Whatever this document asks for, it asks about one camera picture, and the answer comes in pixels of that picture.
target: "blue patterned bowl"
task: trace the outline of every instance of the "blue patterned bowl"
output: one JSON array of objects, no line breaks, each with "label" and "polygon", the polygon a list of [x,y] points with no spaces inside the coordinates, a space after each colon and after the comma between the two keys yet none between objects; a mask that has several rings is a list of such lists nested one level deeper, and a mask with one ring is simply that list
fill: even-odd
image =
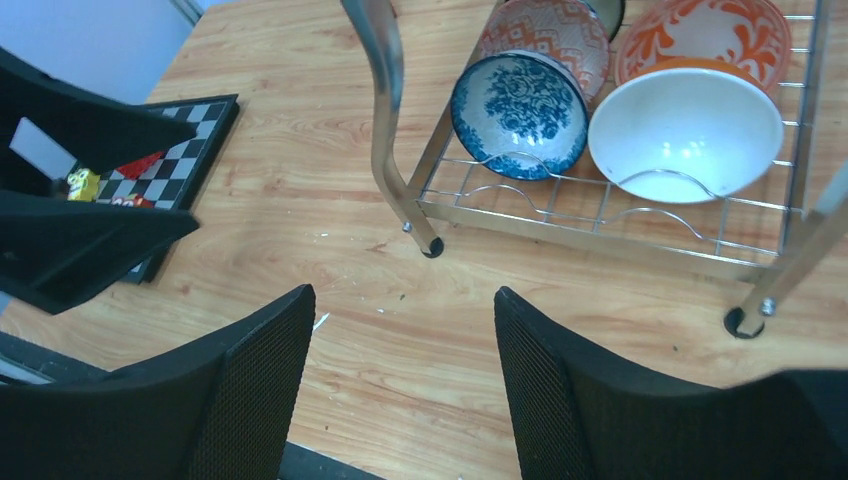
[{"label": "blue patterned bowl", "polygon": [[589,113],[574,77],[553,59],[509,51],[459,78],[450,100],[456,136],[486,168],[516,180],[545,180],[577,162]]}]

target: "chessboard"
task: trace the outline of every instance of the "chessboard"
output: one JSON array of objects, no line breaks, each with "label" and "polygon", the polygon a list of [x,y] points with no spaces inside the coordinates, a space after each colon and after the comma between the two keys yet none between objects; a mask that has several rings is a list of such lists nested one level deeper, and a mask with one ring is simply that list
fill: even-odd
[{"label": "chessboard", "polygon": [[[154,208],[188,210],[238,115],[237,97],[223,95],[144,105],[150,112],[195,124],[197,136],[171,147],[138,180],[125,178],[117,170],[104,172],[94,201],[110,203],[114,197],[136,193],[151,201]],[[137,265],[124,281],[151,281],[166,254],[163,251]]]}]

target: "wood grain surface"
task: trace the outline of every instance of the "wood grain surface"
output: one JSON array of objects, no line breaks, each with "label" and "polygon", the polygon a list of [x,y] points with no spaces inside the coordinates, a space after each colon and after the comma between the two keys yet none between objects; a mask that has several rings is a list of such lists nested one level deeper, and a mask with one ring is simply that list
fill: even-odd
[{"label": "wood grain surface", "polygon": [[[807,0],[777,3],[811,11]],[[848,5],[834,3],[811,201],[848,158]],[[396,156],[409,175],[491,0],[394,4],[406,52]],[[628,1],[628,19],[645,5]],[[210,9],[151,101],[234,92],[243,110],[195,204],[203,226],[159,278],[55,317],[13,302],[3,331],[114,369],[312,283],[318,317],[330,316],[312,339],[289,440],[388,478],[518,478],[493,326],[502,285],[591,340],[696,382],[848,367],[845,242],[754,341],[721,326],[745,285],[442,223],[445,253],[424,258],[371,178],[371,74],[337,2]],[[734,228],[757,235],[747,221]]]}]

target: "bolt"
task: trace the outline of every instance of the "bolt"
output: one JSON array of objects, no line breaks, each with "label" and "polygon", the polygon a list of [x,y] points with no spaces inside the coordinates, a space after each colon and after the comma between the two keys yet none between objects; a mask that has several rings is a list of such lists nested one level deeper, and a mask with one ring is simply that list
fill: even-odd
[{"label": "bolt", "polygon": [[768,297],[760,304],[760,315],[764,317],[773,317],[777,313],[777,302],[773,298]]}]

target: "metal dish rack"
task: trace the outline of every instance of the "metal dish rack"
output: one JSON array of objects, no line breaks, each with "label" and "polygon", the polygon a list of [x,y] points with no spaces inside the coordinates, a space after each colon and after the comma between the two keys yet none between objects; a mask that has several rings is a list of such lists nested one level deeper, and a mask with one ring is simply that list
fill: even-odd
[{"label": "metal dish rack", "polygon": [[[698,205],[663,205],[626,194],[589,158],[567,175],[544,182],[509,180],[472,160],[454,141],[446,107],[410,181],[393,155],[403,85],[403,52],[389,0],[341,0],[374,74],[374,179],[424,255],[444,243],[428,219],[511,233],[537,240],[754,285],[724,319],[738,338],[754,338],[766,317],[848,231],[848,163],[817,204],[804,208],[828,18],[833,0],[817,0],[811,14],[787,14],[797,70],[772,95],[781,107],[786,140],[781,158],[753,186]],[[479,45],[468,64],[479,57]],[[611,91],[608,80],[595,104]],[[647,174],[678,172],[650,171]]]}]

